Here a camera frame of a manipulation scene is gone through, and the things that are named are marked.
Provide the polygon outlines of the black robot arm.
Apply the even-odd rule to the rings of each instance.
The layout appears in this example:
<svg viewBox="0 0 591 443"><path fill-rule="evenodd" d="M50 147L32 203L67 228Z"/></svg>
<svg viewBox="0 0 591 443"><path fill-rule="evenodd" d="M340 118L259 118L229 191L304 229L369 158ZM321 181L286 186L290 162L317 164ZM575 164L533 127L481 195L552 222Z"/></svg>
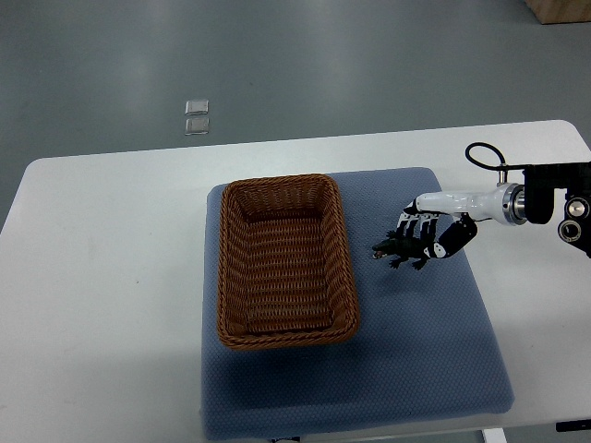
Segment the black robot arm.
<svg viewBox="0 0 591 443"><path fill-rule="evenodd" d="M496 165L485 164L472 156L472 150L484 148L498 158ZM478 141L464 151L467 160L487 171L496 172L501 197L502 218L511 223L546 224L556 207L556 193L564 193L562 220L557 235L586 255L590 254L590 163L509 164L495 146Z"/></svg>

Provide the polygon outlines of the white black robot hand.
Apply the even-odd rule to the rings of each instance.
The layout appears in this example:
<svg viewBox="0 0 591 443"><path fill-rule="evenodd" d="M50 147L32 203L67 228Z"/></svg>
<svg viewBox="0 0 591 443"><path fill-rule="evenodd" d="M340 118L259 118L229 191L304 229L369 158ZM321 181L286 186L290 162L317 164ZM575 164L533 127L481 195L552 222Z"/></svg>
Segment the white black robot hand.
<svg viewBox="0 0 591 443"><path fill-rule="evenodd" d="M412 237L415 228L427 240L421 257L448 258L476 237L478 222L514 226L525 222L522 185L506 183L489 192L440 191L421 194L401 212L397 237Z"/></svg>

